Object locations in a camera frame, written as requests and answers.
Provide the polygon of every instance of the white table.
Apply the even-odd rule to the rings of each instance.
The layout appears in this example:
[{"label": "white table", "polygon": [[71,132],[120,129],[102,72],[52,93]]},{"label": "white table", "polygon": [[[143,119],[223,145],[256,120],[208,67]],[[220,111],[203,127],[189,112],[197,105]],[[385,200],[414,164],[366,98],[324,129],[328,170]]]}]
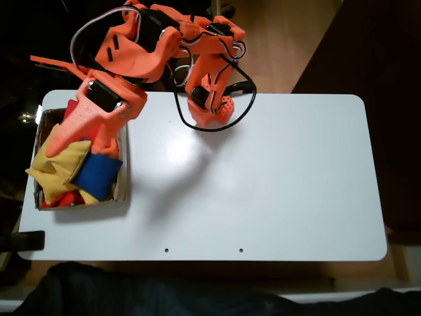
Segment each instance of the white table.
[{"label": "white table", "polygon": [[[74,94],[48,93],[43,110],[66,107]],[[371,261],[386,254],[358,97],[258,94],[237,126],[202,133],[182,124],[171,93],[148,95],[128,124],[130,199],[38,211],[29,178],[20,231],[44,230],[46,239],[43,251],[23,258]],[[237,115],[249,98],[235,98]],[[184,97],[180,103],[194,123]]]}]

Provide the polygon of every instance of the dark fabric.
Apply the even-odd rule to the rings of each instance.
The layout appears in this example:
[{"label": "dark fabric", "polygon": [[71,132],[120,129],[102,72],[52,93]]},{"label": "dark fabric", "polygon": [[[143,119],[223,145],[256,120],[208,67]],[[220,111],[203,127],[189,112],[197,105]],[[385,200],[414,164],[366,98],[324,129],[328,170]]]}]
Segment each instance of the dark fabric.
[{"label": "dark fabric", "polygon": [[421,293],[383,288],[339,303],[298,304],[272,294],[108,273],[79,263],[51,267],[14,315],[420,315]]}]

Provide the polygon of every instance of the black cable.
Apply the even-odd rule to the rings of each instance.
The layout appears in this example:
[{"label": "black cable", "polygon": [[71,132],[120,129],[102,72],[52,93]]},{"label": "black cable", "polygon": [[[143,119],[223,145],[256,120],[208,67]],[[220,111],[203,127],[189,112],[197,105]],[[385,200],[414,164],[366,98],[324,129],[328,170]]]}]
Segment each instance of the black cable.
[{"label": "black cable", "polygon": [[255,99],[256,99],[256,94],[257,94],[257,88],[256,88],[256,84],[253,82],[253,80],[249,77],[249,75],[248,74],[246,74],[241,68],[239,68],[235,63],[233,63],[231,60],[229,60],[228,58],[226,58],[225,56],[223,56],[223,54],[220,54],[220,57],[222,58],[222,59],[224,59],[228,64],[230,64],[234,69],[236,69],[244,78],[246,78],[247,79],[247,81],[249,81],[250,82],[250,84],[251,85],[253,85],[253,94],[252,94],[252,96],[251,96],[251,100],[250,100],[250,103],[249,103],[249,105],[247,106],[247,108],[244,110],[244,112],[235,120],[235,121],[233,121],[232,123],[229,123],[228,125],[225,125],[225,126],[223,126],[223,127],[220,127],[220,128],[201,128],[201,127],[197,127],[197,126],[194,126],[194,125],[191,125],[191,124],[189,124],[188,122],[186,122],[186,120],[184,119],[184,116],[183,116],[183,113],[182,113],[182,109],[181,109],[181,107],[180,107],[180,102],[178,101],[178,94],[177,94],[177,92],[174,92],[174,97],[175,97],[175,99],[176,99],[176,104],[177,104],[177,110],[178,110],[178,114],[179,114],[179,116],[180,116],[180,118],[181,118],[181,120],[182,120],[182,122],[186,125],[186,126],[188,126],[188,127],[190,127],[190,128],[192,128],[192,129],[194,129],[194,130],[198,130],[198,131],[200,131],[200,132],[220,132],[220,131],[223,131],[223,130],[226,130],[226,129],[228,129],[228,128],[230,128],[230,127],[233,127],[234,125],[236,125],[239,121],[241,121],[244,117],[245,117],[245,115],[250,111],[250,109],[251,109],[251,107],[253,106],[253,103],[255,102]]}]

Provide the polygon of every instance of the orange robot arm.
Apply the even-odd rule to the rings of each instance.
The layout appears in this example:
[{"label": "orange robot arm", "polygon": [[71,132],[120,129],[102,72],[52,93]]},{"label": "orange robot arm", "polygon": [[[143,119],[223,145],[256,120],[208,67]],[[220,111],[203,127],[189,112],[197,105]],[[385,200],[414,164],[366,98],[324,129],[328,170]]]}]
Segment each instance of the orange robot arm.
[{"label": "orange robot arm", "polygon": [[[79,105],[59,126],[55,141],[47,148],[48,157],[60,153],[93,124],[102,124],[93,142],[93,151],[100,152],[107,140],[115,137],[128,120],[136,118],[145,105],[146,93],[130,82],[159,80],[171,58],[191,58],[184,82],[190,113],[199,126],[207,126],[213,119],[226,124],[231,117],[234,102],[223,96],[232,70],[227,59],[242,57],[245,32],[223,16],[211,22],[162,5],[148,9],[136,0],[126,5],[129,3],[80,29],[103,16],[122,12],[125,23],[110,28],[95,57],[103,71],[77,66],[72,46],[78,33],[70,46],[73,64],[31,57],[39,63],[65,68],[83,80],[77,94]],[[193,55],[200,55],[194,66]]]}]

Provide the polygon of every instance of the box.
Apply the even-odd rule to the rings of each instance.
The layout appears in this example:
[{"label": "box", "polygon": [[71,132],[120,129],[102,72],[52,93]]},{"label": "box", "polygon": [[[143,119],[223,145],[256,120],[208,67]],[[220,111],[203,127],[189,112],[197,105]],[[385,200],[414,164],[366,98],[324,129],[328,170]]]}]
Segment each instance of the box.
[{"label": "box", "polygon": [[[39,122],[37,136],[35,138],[35,155],[38,153],[38,150],[50,135],[51,130],[54,125],[61,123],[64,118],[64,112],[66,109],[53,109],[46,110],[42,113],[41,120]],[[112,198],[99,202],[96,204],[82,204],[69,207],[41,207],[41,204],[44,202],[44,195],[42,187],[34,180],[35,185],[35,207],[40,211],[60,211],[60,210],[69,210],[69,209],[87,209],[90,207],[97,207],[98,205],[108,205],[110,203],[118,203],[126,199],[126,189],[127,189],[127,156],[128,156],[128,140],[127,140],[127,126],[124,126],[117,134],[116,141],[118,144],[119,154],[118,158],[123,162],[117,176],[116,182],[112,185]]]}]

